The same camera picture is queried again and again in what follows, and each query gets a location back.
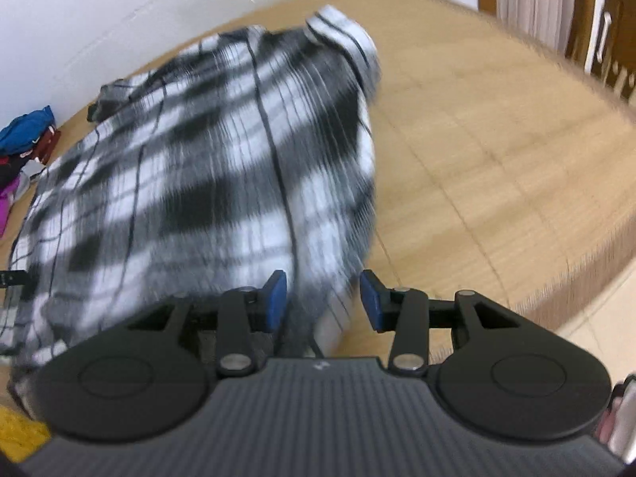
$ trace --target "round black disc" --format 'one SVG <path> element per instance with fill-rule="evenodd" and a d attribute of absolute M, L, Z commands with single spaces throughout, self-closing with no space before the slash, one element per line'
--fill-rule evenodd
<path fill-rule="evenodd" d="M 121 329 L 52 360 L 35 389 L 38 413 L 54 432 L 122 443 L 187 419 L 207 381 L 199 361 L 161 333 Z"/>
<path fill-rule="evenodd" d="M 453 353 L 438 373 L 450 409 L 478 430 L 554 441 L 590 430 L 611 393 L 604 366 L 550 332 L 489 331 Z"/>

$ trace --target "tiled floor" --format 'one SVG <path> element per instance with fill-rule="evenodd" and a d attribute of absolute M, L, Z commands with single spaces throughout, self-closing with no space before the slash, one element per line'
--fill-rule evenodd
<path fill-rule="evenodd" d="M 601 360 L 612 382 L 636 371 L 636 260 L 558 333 Z"/>

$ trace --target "wooden chair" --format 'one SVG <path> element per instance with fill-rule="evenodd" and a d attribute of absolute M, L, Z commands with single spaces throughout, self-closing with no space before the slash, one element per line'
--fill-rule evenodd
<path fill-rule="evenodd" d="M 574 0 L 565 57 L 585 63 L 594 0 Z M 624 99 L 636 83 L 636 0 L 605 0 L 595 40 L 591 72 Z"/>

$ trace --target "black and white plaid fabric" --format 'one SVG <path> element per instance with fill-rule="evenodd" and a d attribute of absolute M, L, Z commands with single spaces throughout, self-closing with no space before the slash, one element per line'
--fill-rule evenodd
<path fill-rule="evenodd" d="M 281 353 L 328 351 L 373 228 L 366 32 L 333 7 L 306 27 L 213 35 L 102 88 L 99 125 L 48 167 L 10 268 L 0 353 L 14 381 L 170 295 L 289 281 Z"/>

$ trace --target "wooden table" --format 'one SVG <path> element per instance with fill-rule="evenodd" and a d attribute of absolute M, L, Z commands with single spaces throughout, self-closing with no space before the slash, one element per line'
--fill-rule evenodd
<path fill-rule="evenodd" d="M 367 29 L 383 70 L 368 266 L 436 298 L 476 289 L 553 329 L 580 311 L 634 254 L 631 112 L 565 60 L 444 0 L 294 0 L 216 31 L 300 25 L 327 3 Z M 85 116 L 62 127 L 56 155 L 90 130 Z M 12 211 L 5 259 L 30 195 Z M 338 353 L 386 355 L 390 341 L 358 303 Z M 449 349 L 446 332 L 431 337 L 434 359 Z"/>

